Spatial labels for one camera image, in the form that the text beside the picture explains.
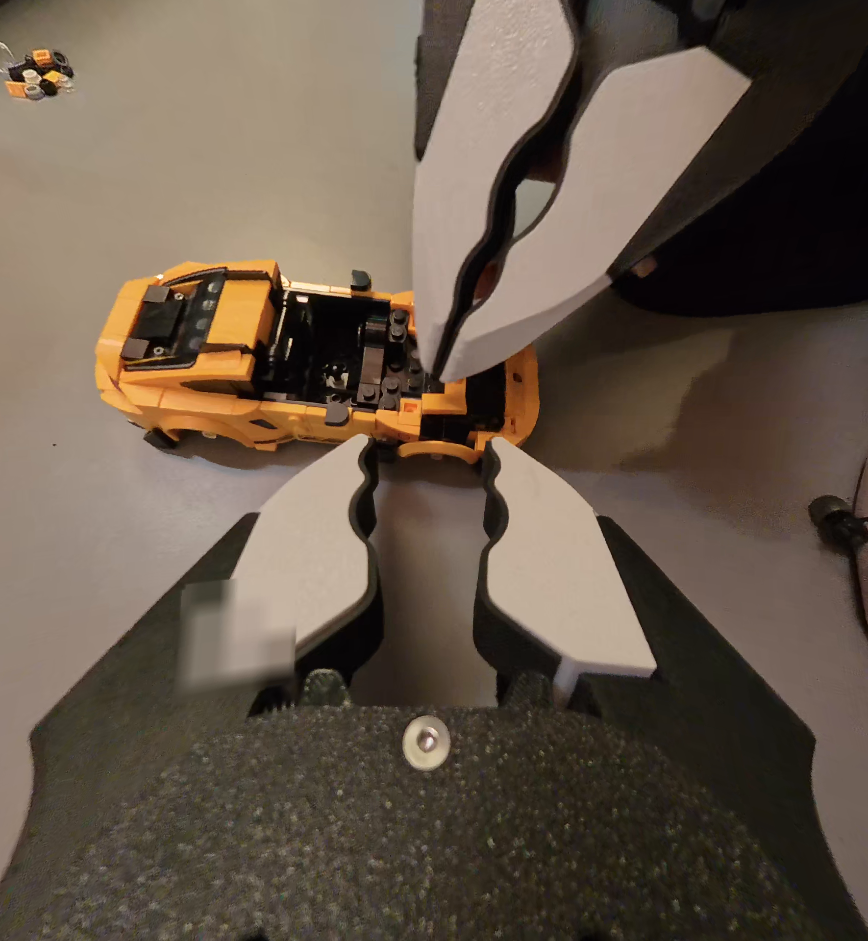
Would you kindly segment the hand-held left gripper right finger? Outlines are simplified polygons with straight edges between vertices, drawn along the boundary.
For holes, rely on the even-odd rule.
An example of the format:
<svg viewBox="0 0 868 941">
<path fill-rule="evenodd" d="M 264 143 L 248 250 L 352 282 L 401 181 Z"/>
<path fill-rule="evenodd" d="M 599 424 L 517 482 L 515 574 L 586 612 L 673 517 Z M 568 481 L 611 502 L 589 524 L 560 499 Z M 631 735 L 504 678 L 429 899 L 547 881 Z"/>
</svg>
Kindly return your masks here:
<svg viewBox="0 0 868 941">
<path fill-rule="evenodd" d="M 655 656 L 592 506 L 503 438 L 487 444 L 484 488 L 474 643 L 498 676 L 545 676 L 562 707 L 584 676 L 651 679 Z"/>
</svg>

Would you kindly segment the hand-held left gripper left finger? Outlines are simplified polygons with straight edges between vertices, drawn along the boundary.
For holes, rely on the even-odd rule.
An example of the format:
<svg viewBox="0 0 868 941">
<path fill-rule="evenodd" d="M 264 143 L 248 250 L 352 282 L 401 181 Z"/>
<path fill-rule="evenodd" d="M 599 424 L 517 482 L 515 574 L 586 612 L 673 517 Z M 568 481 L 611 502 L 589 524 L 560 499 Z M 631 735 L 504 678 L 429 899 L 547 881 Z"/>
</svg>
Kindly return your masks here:
<svg viewBox="0 0 868 941">
<path fill-rule="evenodd" d="M 234 664 L 367 664 L 384 636 L 375 442 L 357 434 L 263 504 L 229 580 Z"/>
</svg>

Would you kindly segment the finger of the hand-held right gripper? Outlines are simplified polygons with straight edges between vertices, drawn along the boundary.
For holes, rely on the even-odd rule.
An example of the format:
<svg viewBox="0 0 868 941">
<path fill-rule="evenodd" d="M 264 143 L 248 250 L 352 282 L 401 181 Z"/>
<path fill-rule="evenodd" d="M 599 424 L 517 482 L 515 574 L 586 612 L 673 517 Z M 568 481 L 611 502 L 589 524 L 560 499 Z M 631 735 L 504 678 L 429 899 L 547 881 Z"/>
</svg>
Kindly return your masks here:
<svg viewBox="0 0 868 941">
<path fill-rule="evenodd" d="M 432 376 L 448 374 L 474 267 L 498 230 L 502 180 L 560 102 L 576 43 L 566 2 L 472 4 L 415 173 L 415 329 Z"/>
<path fill-rule="evenodd" d="M 751 83 L 704 46 L 608 73 L 571 131 L 556 195 L 512 243 L 438 378 L 508 359 L 607 288 L 623 249 Z"/>
</svg>

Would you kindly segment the orange lego car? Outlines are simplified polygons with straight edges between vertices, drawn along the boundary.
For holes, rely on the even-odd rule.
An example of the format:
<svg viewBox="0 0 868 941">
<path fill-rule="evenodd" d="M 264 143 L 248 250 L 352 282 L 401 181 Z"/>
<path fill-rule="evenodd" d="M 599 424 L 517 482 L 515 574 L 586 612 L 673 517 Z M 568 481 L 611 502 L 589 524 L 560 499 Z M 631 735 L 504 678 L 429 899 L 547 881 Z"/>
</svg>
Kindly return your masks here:
<svg viewBox="0 0 868 941">
<path fill-rule="evenodd" d="M 442 382 L 421 363 L 413 292 L 351 276 L 347 287 L 305 283 L 255 260 L 127 281 L 96 346 L 99 396 L 164 451 L 185 433 L 267 453 L 363 435 L 391 459 L 476 465 L 493 438 L 532 435 L 534 347 Z"/>
</svg>

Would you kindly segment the person's right forearm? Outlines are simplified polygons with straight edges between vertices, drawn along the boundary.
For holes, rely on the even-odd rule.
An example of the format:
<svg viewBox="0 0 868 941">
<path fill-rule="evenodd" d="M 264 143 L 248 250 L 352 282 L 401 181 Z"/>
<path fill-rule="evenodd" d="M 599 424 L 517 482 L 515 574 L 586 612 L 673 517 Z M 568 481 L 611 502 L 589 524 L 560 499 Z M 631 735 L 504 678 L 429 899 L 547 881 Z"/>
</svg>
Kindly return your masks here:
<svg viewBox="0 0 868 941">
<path fill-rule="evenodd" d="M 626 274 L 660 314 L 721 318 L 868 300 L 868 57 L 797 141 Z"/>
</svg>

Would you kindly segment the cluster of small lego parts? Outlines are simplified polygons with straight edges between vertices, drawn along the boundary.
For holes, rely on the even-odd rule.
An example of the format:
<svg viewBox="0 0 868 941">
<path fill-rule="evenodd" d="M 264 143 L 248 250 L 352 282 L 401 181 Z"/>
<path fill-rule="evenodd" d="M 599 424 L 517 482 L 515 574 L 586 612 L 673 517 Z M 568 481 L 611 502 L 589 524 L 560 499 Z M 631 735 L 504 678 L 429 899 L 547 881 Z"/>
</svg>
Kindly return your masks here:
<svg viewBox="0 0 868 941">
<path fill-rule="evenodd" d="M 0 76 L 11 99 L 39 101 L 75 91 L 74 68 L 63 52 L 41 48 L 16 57 L 2 41 L 0 50 Z"/>
</svg>

